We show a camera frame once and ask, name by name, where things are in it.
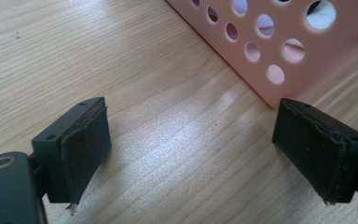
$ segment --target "wooden table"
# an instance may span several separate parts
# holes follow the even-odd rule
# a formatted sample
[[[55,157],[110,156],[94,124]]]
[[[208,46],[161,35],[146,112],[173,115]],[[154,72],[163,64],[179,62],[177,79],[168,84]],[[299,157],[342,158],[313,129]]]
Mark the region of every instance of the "wooden table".
[[[0,153],[107,102],[112,152],[49,223],[356,223],[271,143],[276,111],[165,1],[0,1]],[[305,102],[358,130],[358,63]]]

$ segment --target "pink plastic crate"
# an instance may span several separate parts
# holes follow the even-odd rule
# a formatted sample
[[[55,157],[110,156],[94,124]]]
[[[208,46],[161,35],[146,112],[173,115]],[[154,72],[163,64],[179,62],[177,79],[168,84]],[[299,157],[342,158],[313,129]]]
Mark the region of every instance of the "pink plastic crate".
[[[358,1],[167,1],[274,108],[358,59]]]

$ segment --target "screw hole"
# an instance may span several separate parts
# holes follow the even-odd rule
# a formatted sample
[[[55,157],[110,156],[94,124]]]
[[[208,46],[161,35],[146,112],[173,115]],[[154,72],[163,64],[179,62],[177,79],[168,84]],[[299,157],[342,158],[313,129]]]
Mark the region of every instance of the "screw hole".
[[[5,156],[0,158],[0,169],[8,167],[11,165],[16,158],[14,156]]]
[[[213,6],[208,7],[208,17],[213,23],[217,23],[218,17],[217,17],[217,11]]]
[[[52,140],[52,139],[54,139],[55,137],[56,137],[55,134],[51,134],[51,135],[47,136],[45,139],[46,139],[46,140]]]

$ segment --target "wooden surface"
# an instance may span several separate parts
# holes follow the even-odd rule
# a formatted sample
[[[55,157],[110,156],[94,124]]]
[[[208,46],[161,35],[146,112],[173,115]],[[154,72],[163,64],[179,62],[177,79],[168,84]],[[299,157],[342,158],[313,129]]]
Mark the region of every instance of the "wooden surface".
[[[49,223],[357,223],[271,144],[276,111],[165,1],[0,1],[0,153],[105,96],[112,152]],[[358,63],[305,102],[358,130]]]

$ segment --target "mounting hole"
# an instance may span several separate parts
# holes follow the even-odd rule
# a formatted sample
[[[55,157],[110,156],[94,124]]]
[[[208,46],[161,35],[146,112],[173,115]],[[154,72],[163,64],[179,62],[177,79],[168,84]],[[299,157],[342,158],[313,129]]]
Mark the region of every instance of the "mounting hole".
[[[232,6],[234,7],[234,11],[240,16],[246,15],[248,11],[248,2],[246,0],[233,0]]]
[[[217,23],[218,20],[217,11],[214,6],[208,7],[208,18],[212,23]]]
[[[5,156],[0,158],[0,169],[8,167],[11,165],[16,158],[14,156]]]
[[[256,63],[260,59],[260,49],[254,43],[248,43],[245,46],[245,55],[252,63]]]
[[[227,26],[226,26],[226,33],[227,33],[227,36],[230,40],[234,41],[234,40],[237,40],[238,39],[238,31],[237,31],[237,28],[232,24],[232,23],[229,23]]]
[[[280,66],[272,64],[267,69],[267,78],[275,85],[281,85],[284,82],[284,72]]]
[[[271,36],[274,33],[274,21],[269,15],[263,14],[257,19],[257,28],[261,35]]]
[[[323,30],[331,27],[336,20],[336,8],[329,1],[317,1],[308,9],[307,21],[310,27]]]
[[[283,56],[291,62],[299,62],[305,56],[303,44],[296,39],[288,39],[283,45]]]
[[[56,137],[55,134],[51,134],[51,135],[45,137],[45,139],[46,139],[46,140],[52,140],[52,139],[54,139],[55,137]]]
[[[200,6],[200,0],[190,0],[193,3],[193,6],[199,7]]]

